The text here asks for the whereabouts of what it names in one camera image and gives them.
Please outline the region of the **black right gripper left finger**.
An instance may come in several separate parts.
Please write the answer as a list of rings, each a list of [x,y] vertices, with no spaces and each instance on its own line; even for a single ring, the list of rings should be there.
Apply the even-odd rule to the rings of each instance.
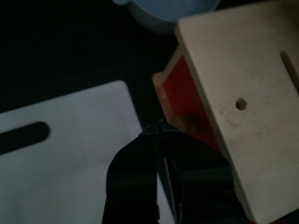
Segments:
[[[117,153],[107,169],[102,224],[159,224],[158,125],[149,126]]]

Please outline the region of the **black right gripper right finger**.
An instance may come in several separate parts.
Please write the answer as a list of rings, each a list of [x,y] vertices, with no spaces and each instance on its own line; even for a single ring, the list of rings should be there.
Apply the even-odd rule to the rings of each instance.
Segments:
[[[158,123],[159,174],[175,224],[247,224],[229,160],[167,122]]]

